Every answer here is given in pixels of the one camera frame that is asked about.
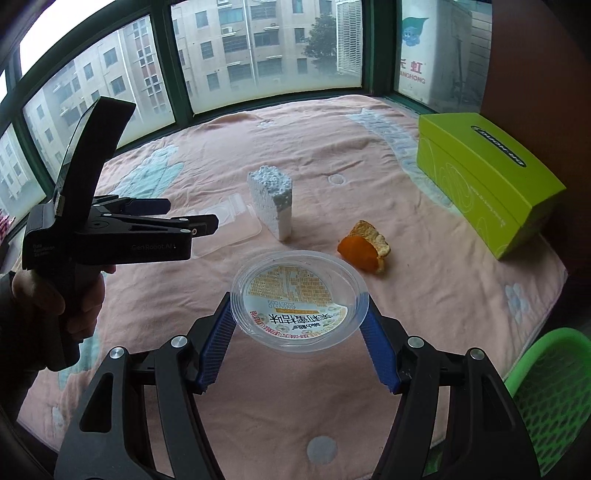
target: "sky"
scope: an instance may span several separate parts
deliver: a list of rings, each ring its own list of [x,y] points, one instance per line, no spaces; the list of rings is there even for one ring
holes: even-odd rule
[[[113,0],[56,0],[41,14],[21,41],[22,74],[77,24],[112,2]]]

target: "human hand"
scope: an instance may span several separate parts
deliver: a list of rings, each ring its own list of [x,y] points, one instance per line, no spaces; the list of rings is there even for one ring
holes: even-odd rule
[[[115,273],[116,267],[106,265],[103,270]],[[66,302],[60,293],[34,270],[21,270],[15,274],[12,295],[28,327],[36,328],[34,323],[39,321],[40,311],[61,315],[66,309]],[[94,334],[96,319],[104,300],[105,282],[102,274],[99,274],[96,282],[82,294],[80,311],[66,320],[66,329],[75,341],[81,342]]]

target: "brown wall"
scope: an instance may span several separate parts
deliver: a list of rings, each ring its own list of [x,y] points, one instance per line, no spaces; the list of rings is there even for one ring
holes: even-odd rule
[[[493,0],[481,114],[566,185],[544,229],[569,273],[591,268],[591,65],[542,0]]]

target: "label sticker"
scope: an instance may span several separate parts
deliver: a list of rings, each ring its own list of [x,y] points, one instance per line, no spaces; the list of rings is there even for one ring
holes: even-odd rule
[[[333,303],[318,276],[290,265],[260,272],[246,286],[243,300],[261,330],[293,340],[324,335],[347,316],[347,307]]]

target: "blue gripper pad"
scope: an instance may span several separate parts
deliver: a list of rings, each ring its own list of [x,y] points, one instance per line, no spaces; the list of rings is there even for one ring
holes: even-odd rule
[[[400,378],[396,369],[396,353],[382,330],[378,315],[381,317],[371,302],[365,320],[359,329],[363,334],[365,346],[368,348],[380,382],[386,385],[390,392],[397,393],[400,387]]]
[[[236,322],[232,316],[230,300],[228,298],[199,355],[197,385],[204,392],[209,385],[217,380],[217,373],[222,366],[222,361],[226,355],[226,350],[228,350],[234,328],[236,328]]]

